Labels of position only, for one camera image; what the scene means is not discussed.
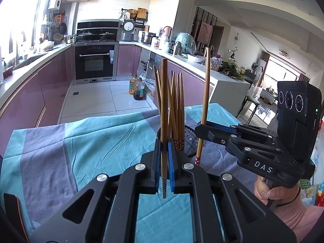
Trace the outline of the pink sleeved right forearm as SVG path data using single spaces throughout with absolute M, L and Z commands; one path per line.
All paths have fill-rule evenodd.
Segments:
M 323 242 L 323 207 L 305 206 L 300 193 L 290 203 L 277 205 L 274 213 L 294 232 L 296 242 Z

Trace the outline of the person's right hand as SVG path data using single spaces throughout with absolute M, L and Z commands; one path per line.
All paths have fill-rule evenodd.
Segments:
M 275 187 L 269 188 L 266 179 L 257 176 L 254 183 L 254 195 L 263 203 L 268 204 L 269 200 L 277 201 L 279 205 L 292 202 L 299 194 L 299 183 L 294 188 Z

